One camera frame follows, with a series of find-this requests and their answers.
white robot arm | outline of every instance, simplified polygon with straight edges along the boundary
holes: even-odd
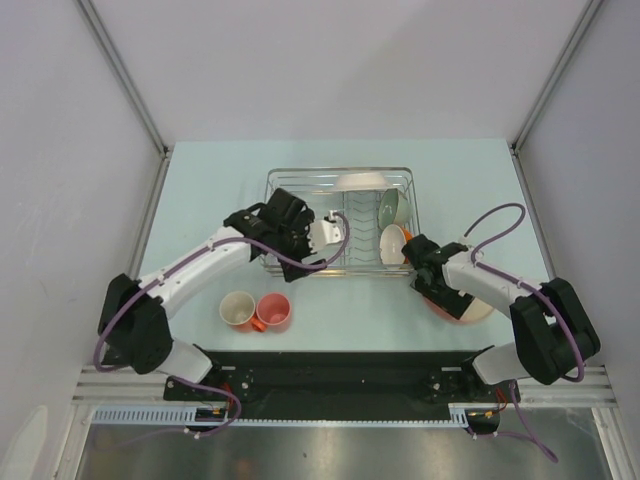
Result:
[[[573,287],[561,278],[539,283],[480,262],[480,252],[461,243],[440,247],[424,235],[403,248],[417,272],[413,287],[456,319],[474,298],[511,320],[515,342],[489,347],[473,358],[473,371],[488,385],[533,377],[549,385],[576,368],[577,358],[600,350]],[[546,316],[555,316],[549,324]]]
[[[344,221],[344,233],[336,217]],[[197,346],[171,338],[168,327],[187,300],[215,277],[265,253],[280,260],[285,281],[294,281],[326,268],[343,248],[328,262],[303,264],[304,258],[347,241],[344,216],[329,212],[326,219],[316,220],[302,200],[278,189],[266,205],[234,213],[202,245],[172,264],[138,281],[124,274],[114,278],[98,327],[94,364],[100,371],[110,370],[100,362],[101,347],[107,343],[137,373],[156,370],[199,383],[212,368],[209,357]]]

orange handle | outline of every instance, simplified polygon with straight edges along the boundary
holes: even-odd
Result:
[[[260,321],[256,315],[251,317],[251,328],[253,328],[256,332],[264,333],[267,331],[267,324]]]

light blue table surface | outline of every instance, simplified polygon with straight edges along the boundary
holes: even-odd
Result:
[[[144,255],[150,273],[203,242],[232,212],[263,201],[268,172],[287,167],[409,167],[422,233],[457,240],[482,213],[524,198],[503,140],[185,142],[175,147]],[[503,211],[474,233],[475,243],[508,227]],[[530,220],[485,249],[485,260],[522,276],[547,279]],[[246,290],[256,301],[284,292],[293,323],[282,334],[242,334],[218,315],[224,295]],[[476,325],[453,325],[426,308],[408,277],[313,278],[286,284],[255,261],[214,281],[171,321],[173,335],[212,350],[441,351],[513,340],[494,312]]]

wire dish rack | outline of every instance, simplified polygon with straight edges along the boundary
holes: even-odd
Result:
[[[314,276],[343,275],[408,275],[413,269],[408,264],[384,265],[380,260],[380,235],[378,209],[380,199],[387,187],[380,190],[336,191],[336,182],[342,175],[354,173],[379,173],[389,184],[397,188],[409,200],[411,215],[403,225],[412,235],[420,233],[418,206],[416,204],[413,174],[408,168],[296,168],[271,170],[267,176],[265,201],[277,188],[304,200],[316,218],[327,215],[329,210],[338,210],[346,215],[351,227],[351,239],[345,252],[330,267]],[[305,259],[311,263],[320,258],[329,258],[338,251],[339,245],[330,245],[320,254]],[[282,269],[272,255],[263,257],[265,269],[273,275],[281,276]]]

white wall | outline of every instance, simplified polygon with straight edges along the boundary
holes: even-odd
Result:
[[[522,152],[558,272],[640,440],[640,2],[607,2]]]
[[[0,459],[45,404],[41,479],[159,162],[73,2],[2,2],[0,143]]]
[[[586,0],[95,0],[177,140],[513,139]]]

